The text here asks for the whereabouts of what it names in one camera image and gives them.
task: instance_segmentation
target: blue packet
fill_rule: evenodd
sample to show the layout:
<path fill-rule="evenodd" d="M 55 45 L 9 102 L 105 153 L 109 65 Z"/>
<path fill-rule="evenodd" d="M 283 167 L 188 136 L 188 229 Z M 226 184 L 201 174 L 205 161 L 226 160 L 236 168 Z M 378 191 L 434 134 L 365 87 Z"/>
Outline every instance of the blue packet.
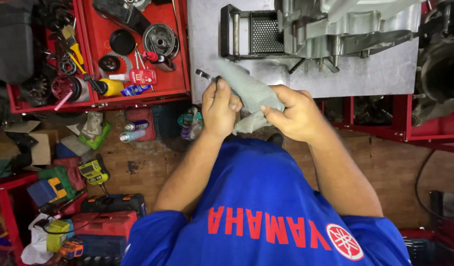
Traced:
<path fill-rule="evenodd" d="M 130 85 L 127 88 L 124 88 L 121 93 L 124 96 L 134 96 L 140 95 L 142 92 L 151 89 L 151 85 Z"/>

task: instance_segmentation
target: hand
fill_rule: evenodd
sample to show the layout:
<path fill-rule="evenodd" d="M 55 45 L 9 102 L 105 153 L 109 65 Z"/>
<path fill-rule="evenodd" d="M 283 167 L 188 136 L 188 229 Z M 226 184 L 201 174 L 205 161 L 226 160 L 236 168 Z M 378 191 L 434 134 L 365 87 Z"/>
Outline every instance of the hand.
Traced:
<path fill-rule="evenodd" d="M 286 109 L 282 113 L 275 108 L 261 106 L 268 122 L 293 140 L 314 145 L 324 138 L 325 131 L 331 128 L 308 91 L 295 91 L 284 85 L 270 87 Z"/>
<path fill-rule="evenodd" d="M 223 79 L 211 83 L 202 95 L 204 131 L 224 139 L 234 129 L 236 113 L 242 108 L 239 97 L 230 93 L 230 86 Z"/>

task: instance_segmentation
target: perforated metal plate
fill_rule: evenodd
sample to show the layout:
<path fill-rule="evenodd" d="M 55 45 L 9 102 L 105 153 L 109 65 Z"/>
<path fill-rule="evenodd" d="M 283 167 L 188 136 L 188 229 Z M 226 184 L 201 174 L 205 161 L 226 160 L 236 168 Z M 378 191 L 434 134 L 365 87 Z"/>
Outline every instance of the perforated metal plate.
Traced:
<path fill-rule="evenodd" d="M 250 54 L 284 52 L 283 33 L 272 17 L 252 17 Z"/>

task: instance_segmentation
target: grey workbench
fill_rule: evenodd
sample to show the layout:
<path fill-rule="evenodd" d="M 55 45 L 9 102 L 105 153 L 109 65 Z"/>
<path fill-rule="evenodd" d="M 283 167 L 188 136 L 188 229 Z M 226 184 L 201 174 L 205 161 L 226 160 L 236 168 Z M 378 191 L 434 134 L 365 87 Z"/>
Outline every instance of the grey workbench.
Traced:
<path fill-rule="evenodd" d="M 209 82 L 195 74 L 196 69 L 217 76 L 213 58 L 219 57 L 220 9 L 227 4 L 244 11 L 274 10 L 274 0 L 190 0 L 188 10 L 189 56 L 193 103 L 202 102 Z M 240 54 L 248 51 L 248 33 L 242 27 Z M 298 59 L 242 60 L 238 64 L 250 75 L 268 85 L 284 84 L 305 89 L 315 98 L 382 94 L 411 94 L 418 55 L 418 39 L 371 55 L 367 59 L 342 57 L 340 72 L 333 74 L 324 67 L 318 71 L 315 61 L 307 60 L 292 75 L 288 74 Z"/>

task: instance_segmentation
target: red bottle cap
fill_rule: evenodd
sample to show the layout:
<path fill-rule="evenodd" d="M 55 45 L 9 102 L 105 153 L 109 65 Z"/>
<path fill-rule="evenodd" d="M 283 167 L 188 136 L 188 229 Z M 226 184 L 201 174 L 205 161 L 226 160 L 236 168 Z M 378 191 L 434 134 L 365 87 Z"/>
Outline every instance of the red bottle cap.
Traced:
<path fill-rule="evenodd" d="M 158 60 L 158 55 L 156 52 L 148 51 L 147 58 L 148 58 L 148 60 L 156 61 L 156 60 Z"/>

